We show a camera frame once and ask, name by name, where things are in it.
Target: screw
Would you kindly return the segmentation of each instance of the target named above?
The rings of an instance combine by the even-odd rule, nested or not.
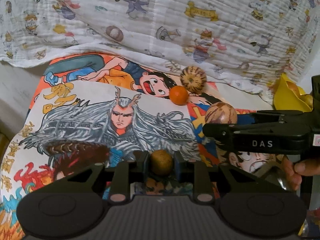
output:
[[[123,194],[113,194],[110,197],[110,200],[113,201],[113,202],[122,202],[122,201],[125,200],[125,195],[123,195]]]
[[[213,199],[213,197],[209,194],[200,194],[197,196],[197,199],[201,202],[209,202]]]

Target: human hand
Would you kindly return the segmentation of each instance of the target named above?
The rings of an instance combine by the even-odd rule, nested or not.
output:
[[[293,190],[299,188],[302,176],[320,175],[320,158],[308,159],[294,164],[287,156],[284,156],[281,165]]]
[[[77,79],[79,80],[91,80],[93,78],[95,78],[96,76],[98,75],[97,72],[91,72],[87,75],[84,75],[84,76],[77,76]]]

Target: striped round gourd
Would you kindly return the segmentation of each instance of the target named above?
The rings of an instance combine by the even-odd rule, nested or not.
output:
[[[180,81],[188,91],[199,93],[207,82],[207,75],[201,68],[189,66],[182,71]]]
[[[218,102],[210,106],[205,113],[206,123],[237,123],[237,112],[229,104]]]

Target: white muslin blanket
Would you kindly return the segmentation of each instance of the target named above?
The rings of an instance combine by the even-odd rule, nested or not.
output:
[[[1,0],[0,60],[33,67],[86,51],[112,52],[272,101],[281,73],[306,73],[320,0]]]

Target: circular pad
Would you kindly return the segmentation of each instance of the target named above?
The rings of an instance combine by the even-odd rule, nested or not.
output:
[[[220,204],[235,229],[258,237],[281,237],[299,231],[307,209],[293,193],[228,193]]]
[[[39,210],[48,216],[63,216],[74,210],[76,200],[67,195],[53,195],[39,203]]]
[[[69,238],[88,230],[101,217],[95,193],[31,193],[17,207],[21,227],[40,238]]]

